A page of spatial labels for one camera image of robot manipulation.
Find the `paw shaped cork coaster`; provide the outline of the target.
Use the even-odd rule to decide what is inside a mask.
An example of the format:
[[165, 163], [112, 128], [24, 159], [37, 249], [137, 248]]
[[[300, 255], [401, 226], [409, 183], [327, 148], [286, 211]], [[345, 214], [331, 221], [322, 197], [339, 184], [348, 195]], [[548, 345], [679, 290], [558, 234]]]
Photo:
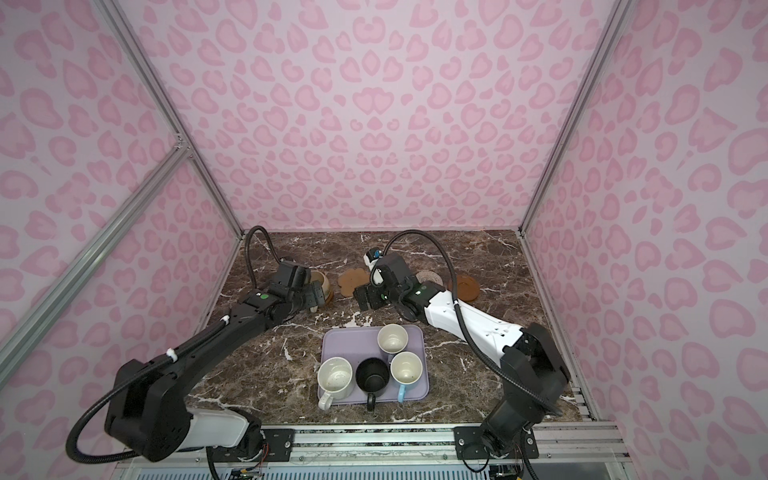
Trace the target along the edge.
[[352, 297], [357, 287], [369, 282], [369, 271], [363, 268], [346, 270], [338, 278], [340, 293], [344, 297]]

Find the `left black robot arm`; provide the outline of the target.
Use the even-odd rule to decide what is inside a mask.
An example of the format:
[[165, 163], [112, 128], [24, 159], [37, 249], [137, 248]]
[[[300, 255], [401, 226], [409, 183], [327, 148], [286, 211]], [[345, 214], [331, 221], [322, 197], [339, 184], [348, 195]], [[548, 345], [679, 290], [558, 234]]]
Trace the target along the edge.
[[264, 444], [255, 416], [241, 408], [188, 409], [185, 399], [241, 345], [324, 303], [310, 268], [281, 261], [266, 287], [249, 292], [216, 324], [173, 351], [145, 363], [131, 360], [123, 365], [115, 383], [128, 386], [109, 402], [106, 433], [153, 462], [179, 450], [206, 447], [228, 449], [231, 457], [255, 457]]

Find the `small white cup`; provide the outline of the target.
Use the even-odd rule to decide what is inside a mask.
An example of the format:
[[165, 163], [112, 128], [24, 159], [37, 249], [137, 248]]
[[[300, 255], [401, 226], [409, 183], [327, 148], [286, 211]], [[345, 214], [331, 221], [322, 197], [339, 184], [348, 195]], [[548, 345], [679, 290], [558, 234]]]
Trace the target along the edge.
[[402, 352], [407, 347], [408, 341], [407, 330], [398, 324], [385, 325], [377, 334], [378, 347], [388, 355]]

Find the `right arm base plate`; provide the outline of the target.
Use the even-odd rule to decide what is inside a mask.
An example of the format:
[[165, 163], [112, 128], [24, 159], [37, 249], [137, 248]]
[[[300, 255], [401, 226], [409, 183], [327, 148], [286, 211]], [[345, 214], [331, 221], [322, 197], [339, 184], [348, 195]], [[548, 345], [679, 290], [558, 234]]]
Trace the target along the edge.
[[482, 426], [456, 426], [452, 429], [456, 456], [460, 460], [538, 459], [533, 432], [520, 429], [499, 436]]

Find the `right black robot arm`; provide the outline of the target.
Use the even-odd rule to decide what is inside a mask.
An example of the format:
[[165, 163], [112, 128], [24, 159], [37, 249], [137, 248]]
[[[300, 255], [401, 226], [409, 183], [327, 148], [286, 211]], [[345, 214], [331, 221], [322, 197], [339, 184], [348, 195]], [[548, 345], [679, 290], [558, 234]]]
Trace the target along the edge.
[[549, 331], [507, 323], [461, 300], [432, 281], [420, 281], [395, 253], [371, 249], [364, 255], [371, 279], [354, 290], [362, 311], [392, 306], [410, 322], [449, 332], [481, 353], [503, 374], [503, 397], [480, 427], [487, 451], [502, 457], [520, 442], [523, 430], [551, 413], [571, 375]]

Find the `beige ceramic mug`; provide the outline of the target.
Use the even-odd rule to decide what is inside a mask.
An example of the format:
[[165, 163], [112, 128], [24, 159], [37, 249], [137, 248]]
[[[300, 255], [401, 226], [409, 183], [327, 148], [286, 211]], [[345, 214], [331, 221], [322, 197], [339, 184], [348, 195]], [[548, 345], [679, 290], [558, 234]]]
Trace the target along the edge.
[[330, 280], [328, 279], [328, 277], [323, 272], [320, 272], [318, 270], [313, 270], [311, 272], [310, 282], [311, 283], [317, 283], [321, 287], [322, 293], [323, 293], [322, 286], [324, 284], [330, 284], [331, 285]]

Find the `multicolour woven round coaster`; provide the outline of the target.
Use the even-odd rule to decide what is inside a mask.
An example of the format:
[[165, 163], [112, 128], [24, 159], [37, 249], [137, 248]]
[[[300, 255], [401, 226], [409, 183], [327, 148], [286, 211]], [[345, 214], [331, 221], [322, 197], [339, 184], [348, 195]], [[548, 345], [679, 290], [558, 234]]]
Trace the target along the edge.
[[420, 283], [432, 282], [440, 287], [444, 286], [442, 277], [431, 270], [421, 270], [416, 274], [416, 277]]

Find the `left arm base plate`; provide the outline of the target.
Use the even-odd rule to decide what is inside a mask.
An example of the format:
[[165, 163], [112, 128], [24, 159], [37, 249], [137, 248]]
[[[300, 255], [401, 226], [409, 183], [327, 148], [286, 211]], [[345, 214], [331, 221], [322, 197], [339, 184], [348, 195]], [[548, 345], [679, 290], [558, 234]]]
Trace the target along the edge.
[[213, 447], [207, 457], [214, 463], [287, 462], [293, 449], [292, 428], [250, 427], [234, 447]]

